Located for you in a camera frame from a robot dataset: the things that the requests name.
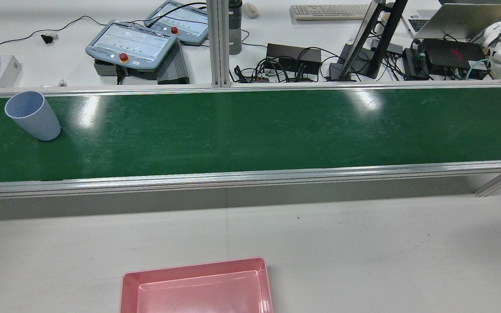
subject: monitor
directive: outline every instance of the monitor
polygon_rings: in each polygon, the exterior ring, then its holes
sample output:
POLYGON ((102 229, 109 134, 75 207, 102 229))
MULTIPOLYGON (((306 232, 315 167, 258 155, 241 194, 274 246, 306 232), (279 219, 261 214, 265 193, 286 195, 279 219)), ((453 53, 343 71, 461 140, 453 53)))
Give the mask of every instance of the monitor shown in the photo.
POLYGON ((157 68, 177 38, 156 30, 110 21, 85 51, 94 59, 137 70, 157 68))
POLYGON ((175 35, 184 44, 198 46, 208 36, 208 17, 205 10, 183 7, 182 3, 166 0, 149 15, 144 24, 160 32, 170 33, 171 28, 177 28, 175 35))
POLYGON ((386 50, 400 22, 407 0, 395 0, 386 6, 385 0, 372 0, 367 14, 364 16, 358 34, 352 43, 344 46, 337 63, 330 64, 330 77, 336 81, 350 81, 350 73, 359 73, 366 77, 376 78, 378 69, 386 50), (364 43, 378 23, 382 11, 390 12, 390 17, 380 36, 380 42, 374 52, 365 49, 364 43))

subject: white box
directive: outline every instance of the white box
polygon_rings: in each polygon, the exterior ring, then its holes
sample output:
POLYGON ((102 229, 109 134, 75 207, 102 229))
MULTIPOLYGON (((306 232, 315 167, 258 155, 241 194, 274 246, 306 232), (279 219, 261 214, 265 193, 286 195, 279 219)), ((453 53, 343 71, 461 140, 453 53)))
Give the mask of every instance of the white box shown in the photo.
POLYGON ((15 87, 21 70, 14 56, 0 56, 0 88, 15 87))

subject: green conveyor belt surface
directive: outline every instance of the green conveyor belt surface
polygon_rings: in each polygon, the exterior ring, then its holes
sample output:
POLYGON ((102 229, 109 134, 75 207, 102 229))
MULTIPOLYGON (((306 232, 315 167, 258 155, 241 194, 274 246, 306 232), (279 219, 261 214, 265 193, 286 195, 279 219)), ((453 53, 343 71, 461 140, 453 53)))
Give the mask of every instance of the green conveyor belt surface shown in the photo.
POLYGON ((48 97, 43 142, 0 99, 0 182, 501 160, 501 88, 48 97))

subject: water bottle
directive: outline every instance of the water bottle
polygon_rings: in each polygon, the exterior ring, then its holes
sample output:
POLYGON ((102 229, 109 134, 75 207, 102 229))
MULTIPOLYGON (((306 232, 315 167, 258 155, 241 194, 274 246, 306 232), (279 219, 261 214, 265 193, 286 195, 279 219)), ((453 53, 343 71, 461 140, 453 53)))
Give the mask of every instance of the water bottle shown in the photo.
POLYGON ((241 7, 242 0, 229 0, 229 54, 241 52, 241 7))

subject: black power adapter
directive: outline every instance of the black power adapter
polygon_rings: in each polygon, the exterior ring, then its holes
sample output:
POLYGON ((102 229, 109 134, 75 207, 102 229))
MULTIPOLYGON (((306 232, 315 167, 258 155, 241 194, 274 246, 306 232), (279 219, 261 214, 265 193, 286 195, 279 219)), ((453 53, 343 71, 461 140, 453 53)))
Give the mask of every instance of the black power adapter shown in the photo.
MULTIPOLYGON (((294 46, 284 46, 282 44, 269 43, 266 50, 266 58, 271 58, 278 63, 286 71, 298 71, 301 65, 304 64, 302 73, 318 75, 318 71, 322 66, 321 51, 314 48, 301 48, 294 46)), ((281 70, 279 66, 270 62, 264 64, 266 69, 281 70)))
POLYGON ((403 67, 405 69, 406 80, 429 79, 426 62, 418 62, 416 53, 410 48, 403 49, 403 67))

